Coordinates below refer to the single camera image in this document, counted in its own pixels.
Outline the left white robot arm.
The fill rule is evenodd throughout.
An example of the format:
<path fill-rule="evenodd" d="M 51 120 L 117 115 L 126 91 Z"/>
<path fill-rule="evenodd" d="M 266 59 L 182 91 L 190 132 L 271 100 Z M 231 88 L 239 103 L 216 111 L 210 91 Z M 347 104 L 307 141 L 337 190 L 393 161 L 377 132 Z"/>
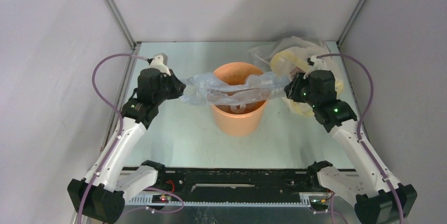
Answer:
<path fill-rule="evenodd" d="M 67 187 L 78 222 L 82 216 L 104 223 L 116 223 L 125 204 L 144 189 L 166 186 L 164 165 L 145 161 L 137 170 L 120 178 L 126 159 L 146 133 L 166 100 L 183 95 L 185 84 L 173 70 L 147 68 L 138 77 L 138 86 L 119 112 L 119 122 L 104 151 L 81 180 L 72 179 Z"/>

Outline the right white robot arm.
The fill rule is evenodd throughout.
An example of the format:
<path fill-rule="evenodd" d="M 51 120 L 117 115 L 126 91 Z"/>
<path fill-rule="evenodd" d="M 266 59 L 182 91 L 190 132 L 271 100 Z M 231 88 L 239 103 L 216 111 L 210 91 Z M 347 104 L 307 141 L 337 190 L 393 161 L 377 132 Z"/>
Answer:
<path fill-rule="evenodd" d="M 394 223 L 408 217 L 417 198 L 415 188 L 403 185 L 379 158 L 351 106 L 337 98 L 334 74 L 298 73 L 284 90 L 288 99 L 313 109 L 316 121 L 342 147 L 357 174 L 348 176 L 328 161 L 315 162 L 307 168 L 307 186 L 339 195 L 353 206 L 361 223 Z"/>

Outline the blue plastic trash bag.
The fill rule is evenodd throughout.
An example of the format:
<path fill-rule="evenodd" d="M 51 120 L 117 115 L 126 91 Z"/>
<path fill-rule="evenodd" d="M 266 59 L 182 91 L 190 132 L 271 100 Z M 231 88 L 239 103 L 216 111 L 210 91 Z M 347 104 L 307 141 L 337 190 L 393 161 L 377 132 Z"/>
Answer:
<path fill-rule="evenodd" d="M 274 72 L 252 74 L 241 84 L 230 85 L 213 73 L 203 73 L 181 81 L 186 84 L 180 100 L 193 105 L 227 105 L 229 107 L 285 97 L 284 88 L 290 83 L 286 76 Z"/>

